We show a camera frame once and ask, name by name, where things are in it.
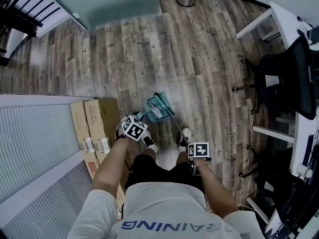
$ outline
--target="black office chair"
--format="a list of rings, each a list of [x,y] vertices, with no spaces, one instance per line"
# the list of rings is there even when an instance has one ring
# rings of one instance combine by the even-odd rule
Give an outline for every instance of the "black office chair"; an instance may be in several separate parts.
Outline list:
[[[272,166],[271,151],[273,146],[274,142],[270,137],[267,139],[266,148],[261,150],[260,152],[257,152],[250,145],[247,146],[247,150],[254,154],[255,161],[253,162],[253,165],[247,168],[245,173],[240,172],[238,176],[241,178],[246,178],[247,176],[250,176],[254,173],[258,173],[258,175],[255,177],[255,182],[258,189],[263,189],[266,182],[266,171]]]
[[[248,59],[241,59],[254,73],[255,83],[244,87],[233,87],[232,91],[255,88],[258,94],[257,106],[251,114],[257,114],[261,103],[266,108],[279,113],[299,112],[313,120],[316,116],[316,90],[313,60],[308,41],[298,37],[285,52],[262,57],[259,65]],[[278,76],[279,83],[266,86],[266,75]]]

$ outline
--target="leg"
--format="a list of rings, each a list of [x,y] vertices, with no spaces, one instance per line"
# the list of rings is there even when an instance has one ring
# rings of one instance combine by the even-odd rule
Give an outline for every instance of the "leg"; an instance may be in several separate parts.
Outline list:
[[[251,151],[257,158],[259,157],[259,153],[252,146],[247,146],[247,150]]]
[[[138,155],[130,168],[125,188],[140,182],[165,182],[169,172],[156,164],[157,145],[148,130],[142,135],[142,142],[146,149]]]
[[[261,23],[268,20],[271,16],[272,9],[268,9],[263,14],[261,14],[257,19],[255,19],[253,22],[251,22],[248,26],[246,26],[243,30],[241,30],[238,34],[236,34],[237,39],[242,38],[245,34],[248,34],[252,30],[254,30],[257,26],[259,26]]]
[[[232,92],[237,92],[239,90],[247,90],[247,89],[252,89],[255,87],[255,84],[251,84],[249,86],[244,86],[244,87],[232,87],[231,90]]]
[[[182,132],[187,138],[187,141],[189,141],[191,137],[189,128],[184,127],[182,129]],[[182,138],[182,136],[180,136],[180,141],[177,146],[179,156],[176,161],[176,166],[171,171],[169,171],[170,181],[193,186],[199,189],[205,195],[205,190],[204,190],[203,183],[201,181],[201,177],[193,176],[191,174],[190,163],[188,163],[187,161],[187,153],[186,153],[187,146],[188,145],[186,144],[185,140]]]
[[[156,154],[152,149],[145,149],[143,150],[142,154],[150,156],[152,159],[154,159],[154,161],[156,161]]]
[[[250,60],[248,58],[240,59],[240,63],[246,64],[253,71],[254,65],[250,62]]]
[[[177,158],[176,165],[187,162],[187,153],[186,151],[182,151]]]
[[[247,172],[246,174],[243,174],[243,173],[239,173],[238,176],[239,177],[242,177],[242,178],[246,178],[247,176],[253,174],[253,173],[256,173],[258,172],[258,166],[255,167],[254,169],[250,170],[249,172]]]
[[[260,98],[259,98],[259,97],[257,97],[257,106],[256,106],[256,108],[255,108],[255,109],[251,110],[251,111],[250,111],[250,113],[251,113],[252,115],[257,114],[257,113],[259,112],[260,105],[261,105]]]

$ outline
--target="white desk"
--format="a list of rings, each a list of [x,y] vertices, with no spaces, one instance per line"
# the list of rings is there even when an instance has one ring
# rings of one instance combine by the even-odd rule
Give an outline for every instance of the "white desk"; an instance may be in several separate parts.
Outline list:
[[[238,39],[242,38],[245,34],[251,32],[258,25],[262,24],[263,22],[268,20],[270,17],[272,17],[276,22],[278,31],[281,34],[285,48],[288,49],[290,45],[292,45],[292,43],[299,37],[299,34],[297,33],[297,29],[302,24],[297,20],[296,15],[281,8],[280,6],[274,4],[273,2],[270,2],[269,4],[271,8],[268,9],[266,12],[264,12],[262,15],[260,15],[253,22],[251,22],[239,33],[237,33],[236,37]],[[304,27],[307,30],[312,29],[306,23],[304,23]],[[296,173],[297,166],[303,162],[306,146],[308,142],[308,137],[309,135],[315,134],[319,126],[318,113],[319,111],[317,110],[317,115],[314,120],[306,119],[304,116],[300,115],[299,113],[296,113],[295,136],[293,138],[293,144],[294,144],[293,156],[290,163],[290,172],[295,176],[297,176],[297,173]],[[269,132],[267,132],[266,128],[263,129],[262,133],[274,136],[274,131],[269,130]],[[288,139],[287,135],[285,134],[282,134],[282,138],[281,137],[278,137],[278,138]],[[280,223],[281,221],[279,219],[278,212],[275,211],[273,216],[269,220],[269,224],[266,227],[266,232],[268,232],[270,229],[273,229],[273,233],[274,233],[280,226]]]

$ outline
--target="white sneaker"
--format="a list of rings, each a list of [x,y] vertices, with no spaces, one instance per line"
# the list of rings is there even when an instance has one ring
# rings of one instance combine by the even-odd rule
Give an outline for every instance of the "white sneaker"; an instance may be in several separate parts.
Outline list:
[[[191,137],[190,129],[188,127],[184,127],[181,131],[183,132],[183,134],[185,135],[185,137],[189,141],[189,139]],[[179,144],[177,146],[178,152],[181,153],[183,151],[186,151],[187,146],[188,146],[187,143],[185,142],[184,138],[180,134],[180,140],[179,140]]]
[[[158,146],[154,143],[150,131],[146,130],[142,137],[142,142],[145,144],[147,149],[152,149],[155,153],[158,152]]]

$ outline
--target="laminate flooring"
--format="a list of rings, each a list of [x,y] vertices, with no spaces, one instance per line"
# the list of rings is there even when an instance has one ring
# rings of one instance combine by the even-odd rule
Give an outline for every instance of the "laminate flooring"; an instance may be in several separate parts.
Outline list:
[[[274,22],[238,40],[235,34],[265,8],[241,0],[197,0],[193,7],[160,0],[160,5],[159,16],[87,31],[68,20],[30,39],[0,68],[0,92],[112,97],[122,115],[140,110],[154,92],[165,92],[179,125],[190,127],[192,141],[209,142],[212,169],[241,204],[255,192],[254,176],[238,177],[254,163],[246,147],[266,144],[252,125],[267,126],[268,116],[264,108],[250,114],[254,90],[233,93],[231,87],[253,83],[241,58],[258,63],[284,50],[280,39],[260,40]],[[171,169],[178,156],[174,124],[149,123],[149,129],[159,146],[159,165]],[[140,151],[133,146],[131,159]]]

